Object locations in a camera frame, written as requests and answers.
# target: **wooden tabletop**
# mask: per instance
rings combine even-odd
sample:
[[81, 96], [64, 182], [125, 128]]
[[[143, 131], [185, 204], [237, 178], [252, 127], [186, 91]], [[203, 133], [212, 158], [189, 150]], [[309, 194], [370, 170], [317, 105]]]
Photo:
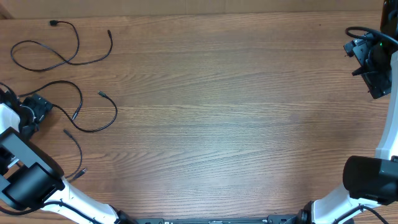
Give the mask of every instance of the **wooden tabletop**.
[[[344, 29], [378, 29], [380, 12], [301, 12], [69, 19], [80, 51], [73, 62], [48, 72], [23, 70], [10, 58], [21, 40], [47, 44], [71, 56], [70, 26], [48, 20], [0, 21], [0, 76], [18, 94], [54, 80], [75, 82], [84, 104], [76, 123], [97, 128], [114, 108], [116, 122], [87, 134], [56, 108], [32, 142], [66, 174], [83, 149], [88, 172], [74, 182], [87, 195], [133, 217], [263, 217], [297, 213], [342, 181], [349, 156], [373, 156], [389, 96], [373, 100], [359, 67], [346, 57]], [[59, 58], [36, 45], [15, 57], [30, 68]], [[78, 93], [50, 86], [43, 97], [70, 114]], [[398, 223], [397, 205], [377, 210]], [[71, 223], [55, 214], [2, 216], [1, 223]], [[379, 223], [366, 212], [356, 218]]]

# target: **wooden table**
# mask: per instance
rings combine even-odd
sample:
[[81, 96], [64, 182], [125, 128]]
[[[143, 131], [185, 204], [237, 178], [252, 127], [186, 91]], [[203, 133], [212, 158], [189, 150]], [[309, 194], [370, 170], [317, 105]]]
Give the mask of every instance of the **wooden table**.
[[[345, 57], [344, 29], [378, 29], [380, 12], [304, 12], [214, 16], [69, 19], [81, 48], [74, 62], [112, 54], [90, 65], [34, 73], [9, 55], [20, 40], [43, 42], [62, 55], [75, 51], [66, 25], [48, 20], [0, 21], [1, 81], [25, 93], [54, 80], [75, 82], [84, 128], [116, 122], [95, 134], [76, 130], [56, 108], [32, 142], [63, 167], [76, 169], [83, 149], [87, 174], [73, 184], [133, 217], [260, 217], [297, 213], [342, 180], [351, 155], [373, 156], [389, 96], [373, 100], [359, 67]], [[25, 66], [59, 62], [38, 46], [15, 54]], [[73, 113], [68, 85], [40, 94]], [[378, 208], [398, 223], [397, 205]], [[70, 223], [36, 212], [2, 216], [1, 223]], [[356, 219], [379, 223], [369, 212]]]

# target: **table surface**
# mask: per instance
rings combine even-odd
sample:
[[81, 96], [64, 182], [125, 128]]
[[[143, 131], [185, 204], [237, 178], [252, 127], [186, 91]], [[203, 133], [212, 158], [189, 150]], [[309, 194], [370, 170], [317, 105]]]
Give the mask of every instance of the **table surface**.
[[[1, 81], [18, 94], [54, 80], [75, 82], [84, 104], [76, 122], [106, 124], [87, 134], [56, 108], [32, 142], [66, 174], [79, 162], [69, 130], [83, 149], [88, 172], [74, 186], [133, 217], [263, 217], [297, 213], [342, 180], [351, 155], [373, 156], [389, 96], [373, 100], [359, 67], [346, 57], [344, 29], [377, 29], [381, 12], [301, 12], [207, 16], [142, 16], [69, 19], [79, 31], [73, 62], [34, 73], [9, 55], [20, 40], [37, 40], [71, 56], [71, 27], [48, 20], [0, 21]], [[15, 57], [30, 68], [59, 62], [36, 45]], [[78, 93], [68, 85], [40, 94], [73, 113]], [[398, 223], [396, 205], [378, 208]], [[36, 212], [2, 215], [1, 223], [71, 223]], [[356, 219], [379, 223], [369, 212]]]

